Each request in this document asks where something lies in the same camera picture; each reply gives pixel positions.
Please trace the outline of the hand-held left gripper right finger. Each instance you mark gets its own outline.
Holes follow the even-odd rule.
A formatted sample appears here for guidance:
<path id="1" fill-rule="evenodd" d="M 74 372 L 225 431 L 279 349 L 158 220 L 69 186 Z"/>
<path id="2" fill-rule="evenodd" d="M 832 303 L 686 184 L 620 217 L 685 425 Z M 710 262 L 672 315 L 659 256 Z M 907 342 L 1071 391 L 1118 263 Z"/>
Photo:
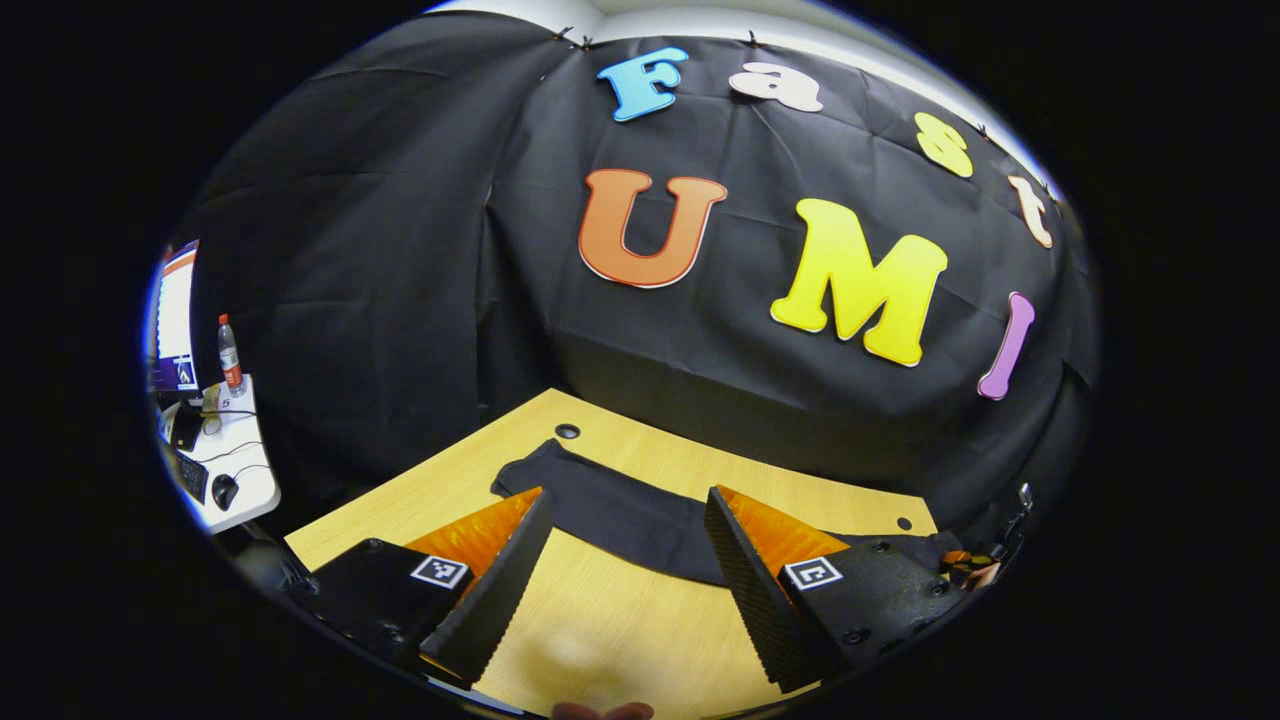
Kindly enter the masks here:
<path id="1" fill-rule="evenodd" d="M 873 667 L 957 616 L 966 592 L 909 536 L 845 541 L 724 486 L 704 519 L 769 682 L 791 692 Z"/>

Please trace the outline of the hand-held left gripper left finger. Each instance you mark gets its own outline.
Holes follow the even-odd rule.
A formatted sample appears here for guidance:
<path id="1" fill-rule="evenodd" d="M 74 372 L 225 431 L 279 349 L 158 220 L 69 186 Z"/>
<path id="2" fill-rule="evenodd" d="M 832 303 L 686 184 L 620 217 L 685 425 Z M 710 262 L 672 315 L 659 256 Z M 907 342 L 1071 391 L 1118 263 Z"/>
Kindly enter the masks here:
<path id="1" fill-rule="evenodd" d="M 362 539 L 293 580 L 285 597 L 380 660 L 468 689 L 550 533 L 541 493 L 513 495 L 407 544 Z"/>

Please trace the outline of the black jeans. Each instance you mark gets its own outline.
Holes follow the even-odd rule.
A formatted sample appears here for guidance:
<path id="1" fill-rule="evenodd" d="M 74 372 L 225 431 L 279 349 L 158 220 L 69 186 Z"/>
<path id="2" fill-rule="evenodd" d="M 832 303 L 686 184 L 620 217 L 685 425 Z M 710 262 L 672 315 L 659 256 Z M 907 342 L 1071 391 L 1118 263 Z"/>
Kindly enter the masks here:
<path id="1" fill-rule="evenodd" d="M 550 501 L 556 528 L 627 562 L 691 582 L 724 587 L 705 529 L 700 500 L 649 486 L 564 448 L 557 439 L 507 462 L 490 486 L 508 498 L 532 488 Z M 827 546 L 785 528 L 786 514 L 735 489 L 726 493 L 744 529 L 763 543 L 756 551 L 772 577 L 786 564 L 833 553 L 844 546 L 877 544 L 873 536 L 833 533 Z"/>

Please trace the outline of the white side desk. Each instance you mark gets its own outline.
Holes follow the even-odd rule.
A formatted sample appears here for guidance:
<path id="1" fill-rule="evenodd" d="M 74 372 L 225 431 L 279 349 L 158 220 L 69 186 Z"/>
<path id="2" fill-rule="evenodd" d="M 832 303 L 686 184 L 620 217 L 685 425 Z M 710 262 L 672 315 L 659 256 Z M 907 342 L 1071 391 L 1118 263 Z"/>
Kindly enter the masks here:
<path id="1" fill-rule="evenodd" d="M 243 387 L 244 393 L 234 397 L 224 384 L 219 384 L 218 414 L 204 420 L 204 425 L 196 432 L 195 447 L 179 452 L 207 470 L 207 483 L 201 498 L 196 500 L 187 492 L 177 469 L 170 470 L 180 506 L 204 524 L 211 536 L 275 510 L 282 498 L 262 445 L 255 377 L 243 375 Z M 237 487 L 225 509 L 212 498 L 215 480 L 223 475 L 232 478 Z"/>

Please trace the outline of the black backdrop cloth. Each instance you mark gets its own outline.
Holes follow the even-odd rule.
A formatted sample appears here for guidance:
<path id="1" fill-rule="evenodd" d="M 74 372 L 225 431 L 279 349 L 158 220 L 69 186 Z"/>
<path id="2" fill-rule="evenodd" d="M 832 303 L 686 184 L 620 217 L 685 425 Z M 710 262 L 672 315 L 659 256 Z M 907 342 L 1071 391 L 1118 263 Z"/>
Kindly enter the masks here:
<path id="1" fill-rule="evenodd" d="M 1103 343 L 1071 209 L 954 97 L 746 33 L 425 12 L 257 122 L 180 233 L 288 495 L 558 389 L 972 542 L 1059 497 Z"/>

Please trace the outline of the black keyboard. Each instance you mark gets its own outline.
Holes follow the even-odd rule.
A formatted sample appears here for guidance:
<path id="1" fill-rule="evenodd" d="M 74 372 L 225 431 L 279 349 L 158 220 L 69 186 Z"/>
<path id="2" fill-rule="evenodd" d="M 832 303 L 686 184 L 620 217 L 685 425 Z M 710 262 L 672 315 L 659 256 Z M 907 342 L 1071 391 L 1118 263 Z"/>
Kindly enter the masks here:
<path id="1" fill-rule="evenodd" d="M 182 452 L 170 452 L 177 483 L 198 505 L 204 505 L 209 487 L 209 470 Z"/>

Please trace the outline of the red capped plastic bottle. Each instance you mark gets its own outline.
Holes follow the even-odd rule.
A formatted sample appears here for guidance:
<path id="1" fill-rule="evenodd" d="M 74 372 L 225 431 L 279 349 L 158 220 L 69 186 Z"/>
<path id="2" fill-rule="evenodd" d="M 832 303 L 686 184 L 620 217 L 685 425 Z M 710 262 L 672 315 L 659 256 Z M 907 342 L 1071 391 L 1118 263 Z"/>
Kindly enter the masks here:
<path id="1" fill-rule="evenodd" d="M 243 372 L 241 368 L 239 352 L 234 331 L 230 327 L 230 318 L 227 313 L 218 316 L 218 356 L 221 374 L 233 398 L 239 398 L 246 392 Z"/>

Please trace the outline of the computer monitor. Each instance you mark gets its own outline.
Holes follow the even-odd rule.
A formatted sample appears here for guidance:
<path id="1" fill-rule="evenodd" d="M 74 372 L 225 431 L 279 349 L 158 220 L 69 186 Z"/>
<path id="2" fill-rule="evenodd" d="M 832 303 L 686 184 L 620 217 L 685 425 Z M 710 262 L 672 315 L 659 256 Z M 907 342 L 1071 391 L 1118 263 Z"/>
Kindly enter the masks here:
<path id="1" fill-rule="evenodd" d="M 184 393 L 200 388 L 192 340 L 191 300 L 198 241 L 174 250 L 159 266 L 148 322 L 151 388 Z"/>

